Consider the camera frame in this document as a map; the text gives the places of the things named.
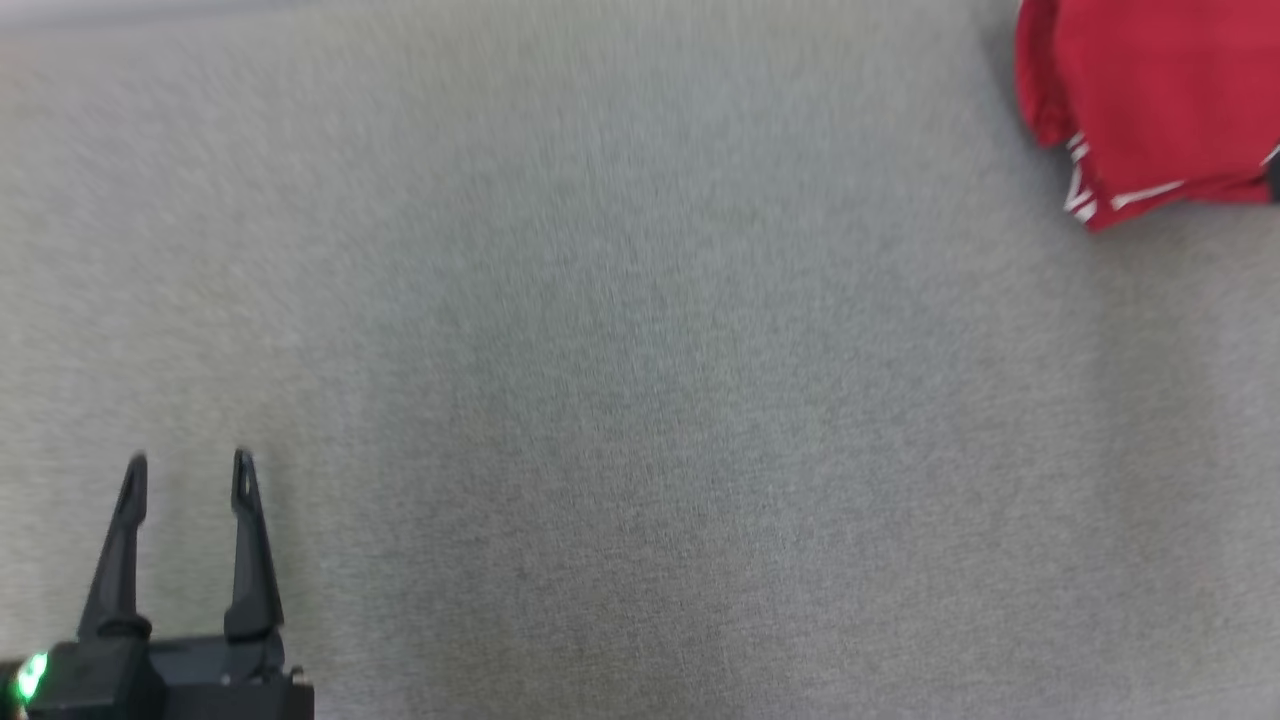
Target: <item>gray carpet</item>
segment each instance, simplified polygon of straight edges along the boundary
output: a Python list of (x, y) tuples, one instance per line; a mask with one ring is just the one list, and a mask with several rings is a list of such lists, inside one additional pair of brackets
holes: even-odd
[(1280, 214), (1088, 237), (1012, 3), (0, 33), (0, 653), (218, 630), (259, 455), (343, 717), (1280, 714)]

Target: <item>white stripe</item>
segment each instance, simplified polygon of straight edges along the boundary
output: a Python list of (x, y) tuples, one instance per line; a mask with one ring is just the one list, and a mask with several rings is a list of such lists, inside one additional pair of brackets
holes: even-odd
[(1071, 169), (1071, 190), (1066, 191), (1066, 205), (1062, 206), (1064, 210), (1070, 213), (1079, 208), (1085, 200), (1093, 197), (1093, 191), (1083, 187), (1084, 173), (1080, 172), (1080, 167), (1076, 165)]
[(1138, 202), (1139, 200), (1151, 200), (1157, 195), (1164, 195), (1170, 190), (1178, 190), (1179, 187), (1187, 184), (1187, 181), (1166, 182), (1165, 184), (1158, 184), (1156, 187), (1148, 187), (1147, 190), (1139, 190), (1138, 192), (1123, 192), (1111, 197), (1111, 209), (1119, 210), (1130, 202)]
[(1075, 219), (1080, 223), (1088, 223), (1093, 219), (1093, 215), (1098, 214), (1098, 201), (1093, 200), (1088, 202), (1084, 208), (1075, 211)]

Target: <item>red cloth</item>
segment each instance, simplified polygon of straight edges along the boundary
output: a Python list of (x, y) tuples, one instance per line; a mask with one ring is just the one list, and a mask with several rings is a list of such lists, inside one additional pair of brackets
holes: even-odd
[(1181, 199), (1270, 202), (1280, 141), (1276, 0), (1023, 0), (1018, 99), (1076, 163), (1091, 229)]

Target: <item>green led light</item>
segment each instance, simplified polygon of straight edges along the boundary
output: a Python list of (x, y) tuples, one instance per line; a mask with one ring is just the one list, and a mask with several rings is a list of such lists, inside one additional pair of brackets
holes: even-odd
[(22, 664), (15, 682), (18, 697), (23, 703), (36, 696), (36, 688), (40, 687), (40, 679), (45, 676), (46, 667), (49, 667), (49, 653), (45, 652), (32, 655)]

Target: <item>gray fabric surface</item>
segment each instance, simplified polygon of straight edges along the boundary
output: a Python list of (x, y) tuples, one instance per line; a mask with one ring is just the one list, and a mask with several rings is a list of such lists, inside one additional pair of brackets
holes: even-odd
[(1280, 215), (1089, 238), (1007, 1), (0, 36), (0, 652), (216, 630), (259, 455), (321, 717), (1280, 712)]

